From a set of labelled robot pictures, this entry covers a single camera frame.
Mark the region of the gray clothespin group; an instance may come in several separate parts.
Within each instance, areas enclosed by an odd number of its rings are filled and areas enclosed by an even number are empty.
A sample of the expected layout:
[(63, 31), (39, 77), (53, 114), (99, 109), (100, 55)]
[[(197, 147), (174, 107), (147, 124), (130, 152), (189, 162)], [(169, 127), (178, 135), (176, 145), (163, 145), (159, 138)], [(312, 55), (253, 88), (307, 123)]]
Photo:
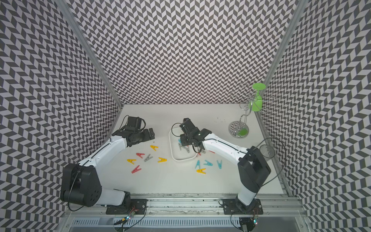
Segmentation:
[(189, 146), (182, 146), (182, 148), (183, 148), (187, 153), (190, 153)]

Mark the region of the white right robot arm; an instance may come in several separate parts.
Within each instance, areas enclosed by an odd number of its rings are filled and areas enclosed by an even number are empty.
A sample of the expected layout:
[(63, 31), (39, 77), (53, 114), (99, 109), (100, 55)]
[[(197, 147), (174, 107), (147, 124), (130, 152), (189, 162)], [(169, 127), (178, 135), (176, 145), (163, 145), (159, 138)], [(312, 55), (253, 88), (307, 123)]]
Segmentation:
[(180, 135), (183, 146), (193, 145), (200, 150), (213, 152), (238, 167), (242, 187), (235, 199), (236, 207), (240, 212), (252, 210), (258, 203), (258, 192), (271, 174), (260, 150), (255, 146), (243, 148), (229, 143), (208, 129), (199, 130), (189, 118), (183, 119), (179, 127), (183, 132)]

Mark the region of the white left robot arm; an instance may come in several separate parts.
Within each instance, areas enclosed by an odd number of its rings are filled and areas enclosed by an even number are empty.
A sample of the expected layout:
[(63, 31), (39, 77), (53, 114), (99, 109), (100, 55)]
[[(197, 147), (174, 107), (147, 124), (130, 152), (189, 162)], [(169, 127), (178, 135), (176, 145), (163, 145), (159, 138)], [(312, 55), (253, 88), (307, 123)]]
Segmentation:
[(153, 129), (147, 129), (145, 125), (144, 119), (129, 116), (127, 123), (116, 130), (97, 151), (78, 163), (66, 165), (63, 168), (60, 199), (67, 204), (86, 207), (122, 205), (126, 193), (104, 188), (100, 176), (105, 166), (123, 150), (155, 139)]

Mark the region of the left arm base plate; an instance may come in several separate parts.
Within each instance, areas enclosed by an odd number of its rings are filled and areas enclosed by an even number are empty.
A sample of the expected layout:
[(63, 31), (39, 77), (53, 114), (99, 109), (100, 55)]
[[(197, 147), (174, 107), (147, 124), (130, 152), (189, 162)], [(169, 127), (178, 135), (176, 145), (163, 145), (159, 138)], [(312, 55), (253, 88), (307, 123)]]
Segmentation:
[(128, 215), (132, 210), (136, 215), (144, 215), (147, 207), (147, 199), (132, 199), (120, 206), (107, 206), (107, 215)]

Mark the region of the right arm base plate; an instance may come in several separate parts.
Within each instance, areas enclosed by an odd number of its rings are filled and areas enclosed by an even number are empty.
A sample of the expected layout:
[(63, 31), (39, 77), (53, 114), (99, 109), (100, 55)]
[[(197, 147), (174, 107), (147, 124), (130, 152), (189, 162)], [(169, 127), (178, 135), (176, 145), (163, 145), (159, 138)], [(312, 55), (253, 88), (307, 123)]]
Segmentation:
[(225, 215), (263, 215), (263, 208), (260, 199), (253, 199), (249, 205), (244, 205), (238, 198), (221, 199), (219, 204), (222, 206)]

